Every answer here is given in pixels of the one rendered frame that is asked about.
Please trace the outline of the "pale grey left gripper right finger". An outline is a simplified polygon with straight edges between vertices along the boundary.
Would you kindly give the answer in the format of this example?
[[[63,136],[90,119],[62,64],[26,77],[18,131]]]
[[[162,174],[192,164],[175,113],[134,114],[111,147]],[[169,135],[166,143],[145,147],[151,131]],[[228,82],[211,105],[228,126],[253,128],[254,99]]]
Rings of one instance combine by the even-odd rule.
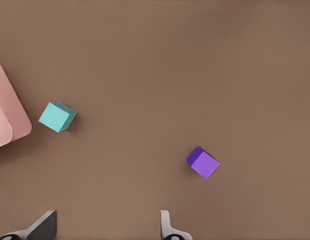
[[[171,226],[169,211],[161,210],[161,240],[192,240],[192,236]]]

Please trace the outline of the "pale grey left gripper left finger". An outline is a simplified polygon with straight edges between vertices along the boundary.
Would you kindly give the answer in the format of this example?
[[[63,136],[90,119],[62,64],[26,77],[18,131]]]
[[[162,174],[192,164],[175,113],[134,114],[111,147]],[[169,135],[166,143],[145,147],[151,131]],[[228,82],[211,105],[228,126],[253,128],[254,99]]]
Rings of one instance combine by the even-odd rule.
[[[10,232],[0,240],[54,240],[57,235],[57,211],[49,210],[30,227]]]

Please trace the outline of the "purple cube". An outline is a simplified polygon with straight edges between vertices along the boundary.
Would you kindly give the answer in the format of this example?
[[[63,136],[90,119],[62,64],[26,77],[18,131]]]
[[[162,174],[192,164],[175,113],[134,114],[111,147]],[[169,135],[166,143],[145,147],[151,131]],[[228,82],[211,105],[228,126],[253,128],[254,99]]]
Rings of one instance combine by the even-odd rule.
[[[187,158],[188,165],[205,179],[208,179],[220,163],[200,146],[197,146]]]

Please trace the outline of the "teal cube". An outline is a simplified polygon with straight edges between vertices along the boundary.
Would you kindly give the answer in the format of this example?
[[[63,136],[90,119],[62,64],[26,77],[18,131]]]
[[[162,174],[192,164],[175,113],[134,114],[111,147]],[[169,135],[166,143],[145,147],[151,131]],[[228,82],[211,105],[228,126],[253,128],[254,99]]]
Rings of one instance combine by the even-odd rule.
[[[67,105],[59,102],[49,102],[39,122],[57,133],[67,130],[74,120],[77,112]]]

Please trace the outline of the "pink tray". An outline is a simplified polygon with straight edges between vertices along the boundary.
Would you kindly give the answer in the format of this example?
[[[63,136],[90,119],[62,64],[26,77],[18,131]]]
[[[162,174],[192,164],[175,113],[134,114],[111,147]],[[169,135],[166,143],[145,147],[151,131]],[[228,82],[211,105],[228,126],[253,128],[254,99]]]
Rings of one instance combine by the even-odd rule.
[[[32,123],[0,65],[0,147],[27,136]]]

